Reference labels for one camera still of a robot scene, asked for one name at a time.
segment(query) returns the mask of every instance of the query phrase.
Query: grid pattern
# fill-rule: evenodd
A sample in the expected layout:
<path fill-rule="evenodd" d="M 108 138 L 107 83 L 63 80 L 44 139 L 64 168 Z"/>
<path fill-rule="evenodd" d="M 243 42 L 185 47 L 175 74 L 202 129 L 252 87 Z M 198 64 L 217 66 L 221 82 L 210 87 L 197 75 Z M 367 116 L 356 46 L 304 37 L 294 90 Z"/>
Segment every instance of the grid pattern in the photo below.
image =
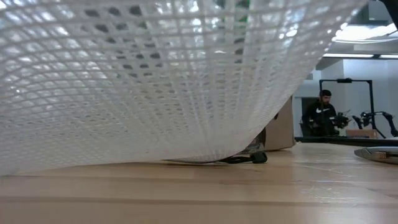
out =
<path fill-rule="evenodd" d="M 0 174 L 241 150 L 362 0 L 0 0 Z"/>

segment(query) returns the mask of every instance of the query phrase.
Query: cardboard box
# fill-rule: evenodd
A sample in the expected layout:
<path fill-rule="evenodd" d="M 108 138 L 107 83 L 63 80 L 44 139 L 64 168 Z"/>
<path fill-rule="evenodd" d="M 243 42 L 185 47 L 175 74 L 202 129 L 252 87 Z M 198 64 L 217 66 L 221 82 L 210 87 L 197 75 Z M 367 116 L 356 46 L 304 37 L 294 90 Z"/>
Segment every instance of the cardboard box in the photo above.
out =
<path fill-rule="evenodd" d="M 294 145 L 292 99 L 289 98 L 277 116 L 267 124 L 241 154 L 263 150 L 278 151 Z"/>
<path fill-rule="evenodd" d="M 276 151 L 293 147 L 295 145 L 293 130 L 292 98 L 278 112 L 276 119 L 270 121 L 265 128 L 266 151 Z"/>
<path fill-rule="evenodd" d="M 377 131 L 374 129 L 347 129 L 347 137 L 377 139 Z"/>

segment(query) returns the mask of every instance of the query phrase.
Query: black jacket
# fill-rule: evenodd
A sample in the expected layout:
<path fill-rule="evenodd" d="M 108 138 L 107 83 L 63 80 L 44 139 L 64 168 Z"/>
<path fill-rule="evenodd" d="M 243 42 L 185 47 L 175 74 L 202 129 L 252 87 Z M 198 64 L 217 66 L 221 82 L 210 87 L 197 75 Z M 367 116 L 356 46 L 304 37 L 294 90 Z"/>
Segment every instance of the black jacket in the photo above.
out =
<path fill-rule="evenodd" d="M 323 114 L 325 115 L 325 119 L 337 115 L 335 107 L 330 103 L 327 105 L 323 105 Z M 305 110 L 305 113 L 302 116 L 302 121 L 303 123 L 308 124 L 310 119 L 320 121 L 321 118 L 322 118 L 321 103 L 319 101 L 316 101 Z"/>

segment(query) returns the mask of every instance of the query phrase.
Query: metal rod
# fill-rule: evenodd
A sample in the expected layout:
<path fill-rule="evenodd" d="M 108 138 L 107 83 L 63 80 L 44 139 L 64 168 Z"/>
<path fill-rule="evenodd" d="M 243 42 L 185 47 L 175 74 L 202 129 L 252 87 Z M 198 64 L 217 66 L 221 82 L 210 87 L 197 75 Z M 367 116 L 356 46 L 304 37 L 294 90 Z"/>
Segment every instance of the metal rod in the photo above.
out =
<path fill-rule="evenodd" d="M 326 80 L 326 79 L 322 79 L 322 81 L 323 82 L 337 82 L 337 80 Z M 371 80 L 351 80 L 352 82 L 368 82 L 368 81 L 371 81 Z"/>
<path fill-rule="evenodd" d="M 323 112 L 323 108 L 324 108 L 324 106 L 323 106 L 323 94 L 322 94 L 322 82 L 323 82 L 324 80 L 319 80 L 319 97 L 320 97 L 320 103 L 321 103 L 321 119 L 322 119 L 322 124 L 321 124 L 321 127 L 323 127 L 324 129 L 325 129 L 325 132 L 326 132 L 326 135 L 329 135 L 330 133 L 329 133 L 329 129 L 328 129 L 328 127 L 326 126 L 326 121 L 325 121 L 325 114 L 324 114 L 324 112 Z"/>
<path fill-rule="evenodd" d="M 368 80 L 367 83 L 369 84 L 369 96 L 371 100 L 372 129 L 376 129 L 376 122 L 374 120 L 373 82 L 372 80 Z"/>
<path fill-rule="evenodd" d="M 398 140 L 393 139 L 360 139 L 360 138 L 343 138 L 343 137 L 295 137 L 297 142 L 312 143 L 333 143 L 348 146 L 398 146 Z"/>
<path fill-rule="evenodd" d="M 384 139 L 386 138 L 386 136 L 383 135 L 383 133 L 381 133 L 381 131 L 378 128 L 376 128 L 376 131 L 377 131 L 377 133 L 379 133 L 381 135 L 382 138 L 384 138 Z"/>

